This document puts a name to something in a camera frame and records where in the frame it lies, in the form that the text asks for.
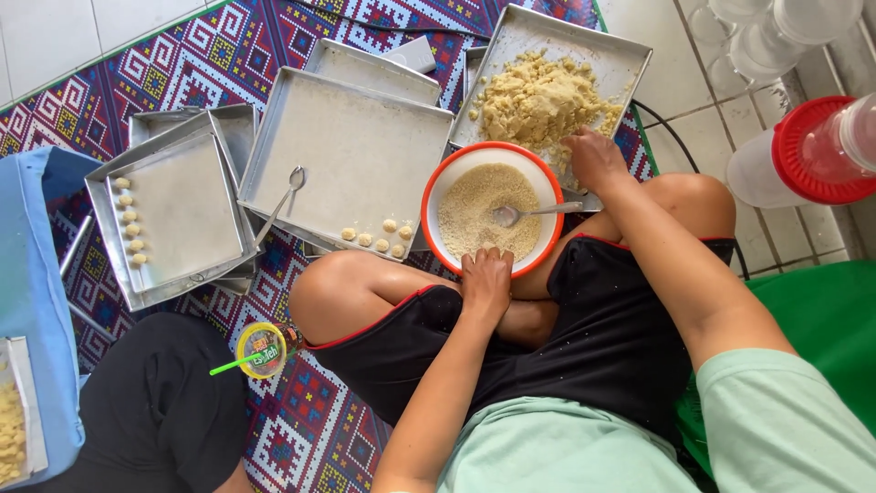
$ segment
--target metal spoon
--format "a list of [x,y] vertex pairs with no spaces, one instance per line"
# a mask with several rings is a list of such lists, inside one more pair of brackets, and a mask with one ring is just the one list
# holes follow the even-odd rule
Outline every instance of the metal spoon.
[[292,173],[289,174],[289,190],[286,191],[286,194],[283,198],[280,199],[279,204],[277,204],[277,208],[274,209],[273,214],[268,218],[268,222],[262,226],[262,231],[258,232],[258,236],[256,240],[253,242],[253,245],[258,247],[258,244],[265,239],[265,235],[271,229],[271,225],[273,225],[274,220],[277,219],[277,214],[279,214],[280,208],[283,207],[283,204],[286,203],[286,199],[292,197],[292,202],[295,201],[295,191],[299,190],[304,186],[304,183],[307,182],[307,169],[301,166],[296,166],[295,169],[292,170]]
[[566,202],[564,204],[551,205],[544,209],[538,209],[532,212],[521,212],[516,207],[503,205],[497,209],[493,209],[493,220],[500,226],[510,228],[516,225],[520,218],[531,216],[533,214],[562,214],[563,212],[584,212],[584,204],[581,202]]

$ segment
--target blue cloth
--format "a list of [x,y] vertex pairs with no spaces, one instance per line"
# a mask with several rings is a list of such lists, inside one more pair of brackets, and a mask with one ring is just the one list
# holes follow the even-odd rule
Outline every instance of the blue cloth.
[[85,441],[73,323],[46,200],[81,189],[100,165],[54,146],[0,160],[0,337],[27,337],[49,463],[17,486],[63,472]]

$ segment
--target green straw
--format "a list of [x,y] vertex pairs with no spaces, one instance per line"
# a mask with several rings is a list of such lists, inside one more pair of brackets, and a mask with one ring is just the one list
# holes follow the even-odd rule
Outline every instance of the green straw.
[[227,365],[222,365],[219,368],[213,368],[210,370],[210,374],[215,375],[217,373],[222,373],[223,371],[225,371],[229,368],[239,367],[240,365],[244,364],[245,362],[255,360],[256,358],[258,358],[261,355],[262,355],[261,351],[259,351],[258,353],[250,354],[249,356],[247,356],[241,360],[232,361],[231,363],[228,363]]

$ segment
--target mint green shirt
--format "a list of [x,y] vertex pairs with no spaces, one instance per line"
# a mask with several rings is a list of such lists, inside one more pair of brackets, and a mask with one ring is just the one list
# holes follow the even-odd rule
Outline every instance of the mint green shirt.
[[[876,491],[876,440],[806,361],[730,351],[706,361],[696,385],[722,492]],[[521,397],[471,418],[438,483],[439,493],[516,491],[698,489],[653,433],[575,402]]]

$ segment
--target red lid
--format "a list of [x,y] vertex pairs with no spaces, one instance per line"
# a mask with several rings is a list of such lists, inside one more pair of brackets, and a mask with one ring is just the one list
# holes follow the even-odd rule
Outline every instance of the red lid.
[[773,165],[781,180],[795,194],[818,204],[843,205],[876,193],[876,179],[861,178],[848,183],[825,183],[805,171],[798,154],[800,139],[815,125],[855,101],[851,96],[827,96],[807,101],[775,126]]

